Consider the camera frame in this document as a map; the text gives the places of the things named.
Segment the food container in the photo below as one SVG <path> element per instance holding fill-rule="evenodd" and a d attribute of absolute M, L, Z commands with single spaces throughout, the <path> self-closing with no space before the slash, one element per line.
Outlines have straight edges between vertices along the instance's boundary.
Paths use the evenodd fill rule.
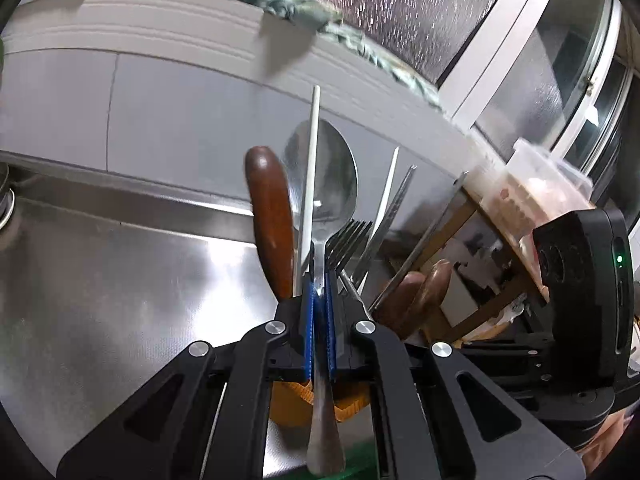
<path fill-rule="evenodd" d="M 516 141 L 514 150 L 481 206 L 516 242 L 569 211 L 593 207 L 590 178 L 524 139 Z"/>

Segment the metal spoon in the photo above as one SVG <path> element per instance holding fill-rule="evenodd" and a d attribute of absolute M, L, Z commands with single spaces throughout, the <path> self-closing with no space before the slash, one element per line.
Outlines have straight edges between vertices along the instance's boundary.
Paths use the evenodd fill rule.
<path fill-rule="evenodd" d="M 296 186 L 302 182 L 302 176 L 296 173 L 303 166 L 300 160 L 306 158 L 300 153 L 299 147 L 308 146 L 308 140 L 303 137 L 306 132 L 308 135 L 308 131 L 308 124 L 297 128 L 285 149 L 284 165 L 289 180 L 294 224 L 296 220 L 300 221 L 300 216 L 295 213 L 294 196 L 302 195 L 302 190 Z M 325 301 L 325 244 L 353 216 L 357 193 L 358 176 L 351 150 L 338 130 L 327 121 L 320 120 L 311 233 L 314 244 L 314 290 L 318 295 L 318 301 L 321 302 L 320 305 Z M 314 413 L 306 454 L 306 466 L 317 476 L 329 476 L 344 470 L 344 451 L 335 421 L 323 328 L 322 324 L 314 324 Z"/>

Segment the spoon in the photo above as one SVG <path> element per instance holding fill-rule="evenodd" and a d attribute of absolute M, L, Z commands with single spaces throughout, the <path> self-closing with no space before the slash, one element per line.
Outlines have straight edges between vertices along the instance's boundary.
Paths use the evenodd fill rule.
<path fill-rule="evenodd" d="M 373 313 L 373 319 L 397 333 L 398 325 L 405 311 L 418 294 L 426 276 L 412 270 Z"/>
<path fill-rule="evenodd" d="M 292 136 L 284 155 L 290 195 L 302 195 L 300 160 L 306 155 L 300 148 L 308 146 L 308 123 L 301 124 Z M 314 214 L 311 240 L 314 245 L 314 290 L 318 308 L 314 309 L 314 411 L 311 434 L 306 454 L 306 466 L 316 476 L 329 476 L 344 470 L 344 451 L 340 444 L 334 415 L 334 400 L 329 380 L 326 327 L 323 322 L 324 248 L 328 239 L 351 219 L 355 211 L 358 193 L 358 176 L 355 161 L 344 138 L 330 123 L 318 123 L 318 146 L 316 151 L 316 186 L 314 189 Z M 300 222 L 291 197 L 294 225 Z"/>
<path fill-rule="evenodd" d="M 394 329 L 400 341 L 404 341 L 427 323 L 431 313 L 440 308 L 449 290 L 452 272 L 453 266 L 447 260 L 440 260 L 431 268 L 431 272 L 422 282 L 420 290 L 402 313 Z"/>

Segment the wooden handle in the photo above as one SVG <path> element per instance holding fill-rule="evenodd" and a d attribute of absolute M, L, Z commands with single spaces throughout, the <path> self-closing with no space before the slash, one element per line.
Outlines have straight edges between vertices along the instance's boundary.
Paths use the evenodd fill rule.
<path fill-rule="evenodd" d="M 400 282 L 398 288 L 373 311 L 373 319 L 396 332 L 404 317 L 404 312 L 411 305 L 424 280 L 423 273 L 415 270 L 409 272 Z"/>
<path fill-rule="evenodd" d="M 420 290 L 394 330 L 401 340 L 425 324 L 434 309 L 439 308 L 449 290 L 453 266 L 447 260 L 440 260 L 432 268 L 422 283 Z"/>
<path fill-rule="evenodd" d="M 254 210 L 258 257 L 278 301 L 291 298 L 293 288 L 293 220 L 287 177 L 278 157 L 266 146 L 244 156 L 244 176 Z"/>

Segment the stainless steel sink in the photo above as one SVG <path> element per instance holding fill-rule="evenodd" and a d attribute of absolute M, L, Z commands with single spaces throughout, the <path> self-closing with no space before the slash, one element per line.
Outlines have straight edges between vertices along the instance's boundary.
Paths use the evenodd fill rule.
<path fill-rule="evenodd" d="M 233 342 L 273 317 L 250 206 L 9 159 L 0 231 L 0 402 L 51 471 L 190 342 Z M 365 410 L 340 425 L 372 438 Z M 270 421 L 264 475 L 302 466 L 308 430 Z"/>

